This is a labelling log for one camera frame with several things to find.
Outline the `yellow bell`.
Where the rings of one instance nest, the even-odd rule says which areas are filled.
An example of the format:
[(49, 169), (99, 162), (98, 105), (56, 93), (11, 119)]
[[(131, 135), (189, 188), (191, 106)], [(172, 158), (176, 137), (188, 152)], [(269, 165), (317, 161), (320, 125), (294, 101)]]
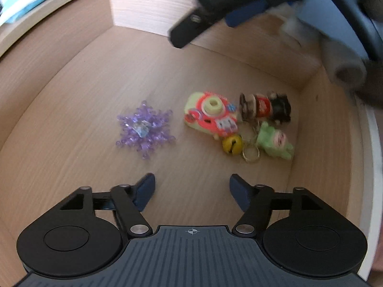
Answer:
[(240, 135), (231, 135), (222, 140), (223, 151), (228, 155), (240, 155), (243, 151), (243, 140)]

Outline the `green pig figurine keychain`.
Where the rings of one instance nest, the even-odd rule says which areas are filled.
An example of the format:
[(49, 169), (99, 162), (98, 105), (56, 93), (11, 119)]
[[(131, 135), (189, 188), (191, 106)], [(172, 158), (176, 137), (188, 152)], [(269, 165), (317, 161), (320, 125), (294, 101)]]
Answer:
[(294, 147), (288, 141), (286, 134), (267, 122), (260, 125), (256, 146), (271, 157), (279, 157), (285, 160), (293, 158)]

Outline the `purple bead snowflake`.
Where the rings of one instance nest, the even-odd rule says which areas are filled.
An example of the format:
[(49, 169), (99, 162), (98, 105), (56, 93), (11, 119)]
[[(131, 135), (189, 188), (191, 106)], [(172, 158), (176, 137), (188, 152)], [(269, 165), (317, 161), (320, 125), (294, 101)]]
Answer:
[(142, 159), (150, 159), (158, 147), (175, 142), (170, 131), (172, 117), (172, 110), (155, 110), (142, 101), (134, 113), (118, 116), (121, 133), (116, 146), (134, 148)]

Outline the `pink green toy camera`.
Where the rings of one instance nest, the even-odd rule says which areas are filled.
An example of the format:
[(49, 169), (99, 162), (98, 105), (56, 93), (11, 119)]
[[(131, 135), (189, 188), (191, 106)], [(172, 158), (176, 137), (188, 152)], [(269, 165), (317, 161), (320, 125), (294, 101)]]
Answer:
[(194, 92), (184, 106), (184, 122), (214, 139), (229, 137), (238, 133), (238, 108), (224, 96)]

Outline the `red black doll keychain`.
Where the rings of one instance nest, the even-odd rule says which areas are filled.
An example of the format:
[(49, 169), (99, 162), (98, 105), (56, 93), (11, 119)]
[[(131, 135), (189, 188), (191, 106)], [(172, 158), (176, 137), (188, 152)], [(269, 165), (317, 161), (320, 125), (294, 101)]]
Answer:
[(291, 121), (292, 107), (286, 94), (240, 94), (240, 113), (243, 121), (269, 120), (275, 124)]

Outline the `wooden drawer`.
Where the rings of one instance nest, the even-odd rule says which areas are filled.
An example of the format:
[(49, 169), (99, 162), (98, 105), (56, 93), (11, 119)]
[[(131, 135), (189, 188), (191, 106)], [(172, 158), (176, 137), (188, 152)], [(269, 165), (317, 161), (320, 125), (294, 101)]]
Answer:
[[(1, 285), (25, 271), (19, 233), (80, 186), (106, 190), (146, 172), (157, 191), (144, 215), (153, 226), (233, 225), (240, 210), (231, 173), (277, 190), (303, 186), (367, 236), (360, 275), (369, 276), (378, 242), (382, 190), (374, 111), (331, 84), (312, 50), (278, 37), (281, 19), (262, 15), (238, 28), (220, 23), (185, 49), (166, 38), (192, 0), (48, 0), (1, 28)], [(250, 164), (188, 128), (183, 108), (195, 91), (237, 101), (244, 93), (285, 93), (292, 161)], [(142, 101), (172, 110), (171, 134), (144, 160), (118, 148), (119, 115)]]

